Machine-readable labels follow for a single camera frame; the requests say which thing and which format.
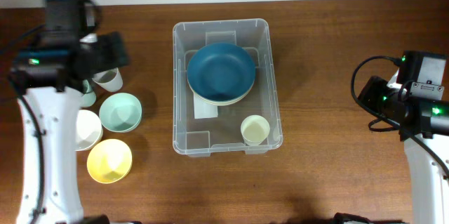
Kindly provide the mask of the grey translucent plastic cup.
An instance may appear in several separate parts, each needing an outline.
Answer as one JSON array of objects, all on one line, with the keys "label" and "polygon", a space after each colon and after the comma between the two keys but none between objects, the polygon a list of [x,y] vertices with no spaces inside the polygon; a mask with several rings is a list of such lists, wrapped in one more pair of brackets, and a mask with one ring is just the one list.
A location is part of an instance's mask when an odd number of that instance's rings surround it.
[{"label": "grey translucent plastic cup", "polygon": [[92,80],[109,92],[117,92],[123,86],[123,79],[118,68],[99,72],[93,76]]}]

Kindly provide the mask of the green plastic cup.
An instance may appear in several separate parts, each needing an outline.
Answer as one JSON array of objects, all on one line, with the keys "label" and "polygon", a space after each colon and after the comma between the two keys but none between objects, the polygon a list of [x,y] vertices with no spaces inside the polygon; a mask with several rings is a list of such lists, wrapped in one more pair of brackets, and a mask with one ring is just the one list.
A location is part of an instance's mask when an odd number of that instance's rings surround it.
[{"label": "green plastic cup", "polygon": [[83,81],[83,95],[81,97],[81,107],[90,107],[96,101],[96,94],[88,80]]}]

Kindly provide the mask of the green plastic bowl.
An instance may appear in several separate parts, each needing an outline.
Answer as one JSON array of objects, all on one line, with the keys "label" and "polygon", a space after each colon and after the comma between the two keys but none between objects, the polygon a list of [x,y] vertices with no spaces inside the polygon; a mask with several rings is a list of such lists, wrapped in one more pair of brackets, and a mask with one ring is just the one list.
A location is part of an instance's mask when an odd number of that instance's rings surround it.
[{"label": "green plastic bowl", "polygon": [[141,122],[141,102],[129,93],[111,95],[101,104],[99,118],[108,131],[127,133]]}]

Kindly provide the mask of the white plastic bowl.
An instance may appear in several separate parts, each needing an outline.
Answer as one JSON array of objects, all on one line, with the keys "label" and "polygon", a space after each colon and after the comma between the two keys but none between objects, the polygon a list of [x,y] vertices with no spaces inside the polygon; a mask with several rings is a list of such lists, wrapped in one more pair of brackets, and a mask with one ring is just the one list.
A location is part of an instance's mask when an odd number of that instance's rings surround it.
[{"label": "white plastic bowl", "polygon": [[79,110],[76,119],[76,151],[92,149],[102,139],[100,118],[89,110]]}]

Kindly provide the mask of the yellow plastic bowl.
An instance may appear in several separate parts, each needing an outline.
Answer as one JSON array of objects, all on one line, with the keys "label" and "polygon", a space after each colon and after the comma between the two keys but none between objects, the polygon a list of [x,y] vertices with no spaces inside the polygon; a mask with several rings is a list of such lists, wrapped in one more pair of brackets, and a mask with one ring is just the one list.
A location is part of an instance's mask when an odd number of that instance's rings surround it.
[{"label": "yellow plastic bowl", "polygon": [[86,166],[93,180],[111,184],[129,174],[133,166],[133,155],[130,147],[122,140],[107,139],[90,151]]}]

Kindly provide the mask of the beige bowl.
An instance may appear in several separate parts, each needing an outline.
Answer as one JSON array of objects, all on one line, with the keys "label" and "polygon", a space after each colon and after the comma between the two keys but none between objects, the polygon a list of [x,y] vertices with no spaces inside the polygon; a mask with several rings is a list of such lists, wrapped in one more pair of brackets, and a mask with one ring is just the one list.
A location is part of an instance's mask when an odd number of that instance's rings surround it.
[{"label": "beige bowl", "polygon": [[187,79],[187,83],[195,97],[217,106],[227,106],[237,103],[248,96],[252,91],[254,81],[249,84],[239,82],[240,79],[232,77],[230,80],[218,76],[210,79]]},{"label": "beige bowl", "polygon": [[192,93],[193,93],[196,97],[200,98],[202,101],[204,101],[204,102],[206,102],[206,103],[209,103],[209,104],[211,104],[211,105],[227,106],[227,105],[232,105],[232,104],[234,104],[234,103],[237,103],[238,101],[244,99],[244,98],[250,93],[250,91],[251,91],[251,90],[247,91],[247,92],[244,93],[243,95],[240,95],[238,98],[231,99],[231,100],[227,100],[227,101],[214,101],[214,100],[209,100],[209,99],[207,99],[207,98],[204,98],[204,97],[200,96],[200,95],[199,95],[198,93],[196,93],[195,91],[192,91]]}]

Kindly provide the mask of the blue plastic bowl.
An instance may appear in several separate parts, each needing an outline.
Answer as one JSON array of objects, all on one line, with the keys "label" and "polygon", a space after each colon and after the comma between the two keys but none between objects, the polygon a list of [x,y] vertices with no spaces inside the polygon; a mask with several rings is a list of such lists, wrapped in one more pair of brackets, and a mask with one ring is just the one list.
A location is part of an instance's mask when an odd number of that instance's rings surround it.
[{"label": "blue plastic bowl", "polygon": [[216,43],[199,49],[187,65],[193,92],[213,102],[243,96],[255,82],[256,66],[250,54],[233,44]]}]

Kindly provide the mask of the clear plastic storage container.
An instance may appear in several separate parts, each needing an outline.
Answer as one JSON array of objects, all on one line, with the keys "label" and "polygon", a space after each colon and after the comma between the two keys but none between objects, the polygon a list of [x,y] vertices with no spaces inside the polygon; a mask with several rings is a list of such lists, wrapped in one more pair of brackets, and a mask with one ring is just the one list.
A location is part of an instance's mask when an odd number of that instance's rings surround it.
[{"label": "clear plastic storage container", "polygon": [[[217,106],[218,117],[194,118],[194,97],[187,65],[202,47],[230,43],[248,52],[256,66],[252,91],[243,100]],[[264,117],[268,137],[257,146],[244,143],[241,123],[250,115]],[[268,23],[260,18],[179,22],[173,28],[173,148],[178,154],[208,157],[214,152],[262,154],[283,143]]]}]

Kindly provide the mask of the cream plastic cup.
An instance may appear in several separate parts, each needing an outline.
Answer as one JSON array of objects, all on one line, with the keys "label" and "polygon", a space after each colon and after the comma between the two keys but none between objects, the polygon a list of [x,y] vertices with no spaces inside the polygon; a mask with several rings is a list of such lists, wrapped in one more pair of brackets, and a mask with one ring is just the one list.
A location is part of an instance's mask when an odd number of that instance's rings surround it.
[{"label": "cream plastic cup", "polygon": [[260,115],[250,115],[241,123],[241,135],[245,144],[260,145],[269,135],[269,122]]}]

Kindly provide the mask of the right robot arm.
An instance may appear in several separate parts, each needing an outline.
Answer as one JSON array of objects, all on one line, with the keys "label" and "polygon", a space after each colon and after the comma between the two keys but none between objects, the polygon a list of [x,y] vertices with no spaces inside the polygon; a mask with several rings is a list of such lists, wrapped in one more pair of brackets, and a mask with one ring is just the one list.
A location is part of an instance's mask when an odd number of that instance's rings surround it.
[{"label": "right robot arm", "polygon": [[404,51],[390,58],[398,67],[390,80],[372,76],[356,104],[398,131],[410,169],[414,223],[448,222],[448,102],[442,81],[446,55]]}]

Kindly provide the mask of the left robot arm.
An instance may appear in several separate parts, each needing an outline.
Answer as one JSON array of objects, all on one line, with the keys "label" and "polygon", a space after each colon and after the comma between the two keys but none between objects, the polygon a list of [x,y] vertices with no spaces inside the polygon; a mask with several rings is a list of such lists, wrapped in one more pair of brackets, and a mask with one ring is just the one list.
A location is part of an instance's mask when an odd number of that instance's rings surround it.
[{"label": "left robot arm", "polygon": [[129,63],[121,35],[95,34],[102,21],[93,0],[44,0],[45,25],[14,58],[8,80],[24,136],[18,223],[107,223],[85,216],[76,175],[76,120],[83,82]]}]

